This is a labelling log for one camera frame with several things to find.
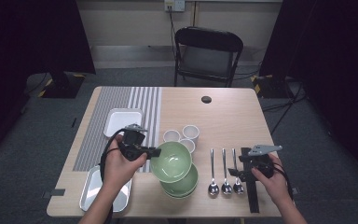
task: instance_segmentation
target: silver tray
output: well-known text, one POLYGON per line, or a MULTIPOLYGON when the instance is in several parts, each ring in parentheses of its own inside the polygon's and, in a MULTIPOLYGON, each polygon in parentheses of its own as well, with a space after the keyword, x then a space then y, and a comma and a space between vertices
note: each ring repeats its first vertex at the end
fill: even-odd
MULTIPOLYGON (((113 202, 113 212, 121 212, 127 207, 130 198, 131 181, 132 179, 121 188, 121 191, 115 198, 113 202)), ((100 166, 94 166, 89 170, 86 184, 84 185, 80 198, 80 208, 83 211, 86 212, 89 210, 102 185, 103 181, 101 180, 100 166)))
POLYGON ((119 129, 136 123, 142 125, 144 112, 141 109, 115 108, 109 111, 103 129, 104 135, 111 137, 119 129))

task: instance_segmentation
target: stacked bowls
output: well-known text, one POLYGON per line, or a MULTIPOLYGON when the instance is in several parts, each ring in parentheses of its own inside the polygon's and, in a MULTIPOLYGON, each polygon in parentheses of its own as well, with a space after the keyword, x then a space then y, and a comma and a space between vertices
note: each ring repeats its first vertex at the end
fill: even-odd
POLYGON ((197 186, 199 173, 188 149, 179 142, 161 144, 159 157, 152 157, 150 168, 165 193, 181 199, 189 196, 197 186))

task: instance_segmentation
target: gray floor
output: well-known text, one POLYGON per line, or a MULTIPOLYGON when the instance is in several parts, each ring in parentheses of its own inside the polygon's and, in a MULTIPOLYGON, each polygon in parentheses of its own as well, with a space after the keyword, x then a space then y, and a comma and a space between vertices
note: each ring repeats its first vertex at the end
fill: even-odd
MULTIPOLYGON (((79 122, 72 127, 74 118, 83 117, 95 87, 116 86, 172 86, 172 61, 164 66, 161 56, 153 58, 147 52, 127 55, 127 59, 114 60, 129 51, 115 49, 101 53, 92 49, 97 75, 88 75, 75 99, 42 99, 37 94, 42 86, 31 92, 25 113, 0 145, 0 223, 76 223, 78 218, 49 217, 46 213, 48 199, 42 194, 55 188, 62 166, 76 136, 79 122)), ((241 66, 239 73, 250 73, 257 66, 241 66)), ((28 90, 43 80, 44 75, 31 76, 28 90)), ((179 78, 179 86, 222 85, 188 78, 179 78)), ((290 83, 293 92, 298 83, 290 83)), ((233 87, 252 88, 249 78, 234 81, 233 87)), ((287 102, 287 99, 259 99, 263 108, 287 102)), ((282 116, 284 109, 265 112, 270 130, 282 116)), ((279 156, 293 187, 300 191, 296 204, 309 223, 358 223, 358 163, 347 150, 328 134, 323 118, 309 100, 295 103, 272 135, 276 145, 282 145, 279 156)), ((149 219, 154 223, 162 220, 149 219)), ((233 223, 238 220, 192 219, 189 223, 233 223)), ((126 219, 126 223, 146 223, 144 219, 126 219)), ((246 218, 245 223, 282 223, 280 218, 246 218)))

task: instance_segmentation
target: metal spoon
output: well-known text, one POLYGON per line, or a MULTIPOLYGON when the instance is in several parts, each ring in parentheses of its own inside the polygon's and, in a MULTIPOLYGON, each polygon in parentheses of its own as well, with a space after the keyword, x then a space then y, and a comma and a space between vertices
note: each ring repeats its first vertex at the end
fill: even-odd
MULTIPOLYGON (((237 170, 237 161, 235 156, 235 148, 232 148, 232 159, 234 160, 234 169, 237 170)), ((244 189, 238 176, 235 177, 234 191, 238 194, 242 194, 244 189)))
POLYGON ((211 195, 219 193, 219 187, 214 183, 214 168, 213 168, 213 148, 211 149, 211 166, 212 166, 212 184, 208 187, 211 195))
POLYGON ((227 182, 227 168, 226 168, 226 150, 223 148, 223 167, 225 169, 225 183, 222 185, 222 191, 225 194, 231 194, 232 187, 227 182))

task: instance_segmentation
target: metal tray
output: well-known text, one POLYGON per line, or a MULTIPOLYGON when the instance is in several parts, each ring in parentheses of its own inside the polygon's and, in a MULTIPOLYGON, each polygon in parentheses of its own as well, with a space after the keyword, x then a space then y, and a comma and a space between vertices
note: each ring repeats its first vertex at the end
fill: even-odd
POLYGON ((109 111, 103 129, 104 135, 111 137, 119 129, 136 123, 142 125, 144 112, 141 109, 115 108, 109 111))
MULTIPOLYGON (((127 182, 123 188, 121 188, 120 193, 115 198, 115 201, 113 202, 113 212, 121 212, 127 207, 130 198, 131 181, 132 179, 127 182)), ((83 193, 80 198, 80 208, 83 211, 86 212, 89 210, 92 202, 97 196, 98 191, 100 191, 102 184, 103 181, 101 180, 100 166, 98 165, 92 167, 89 170, 86 184, 84 185, 83 193)))

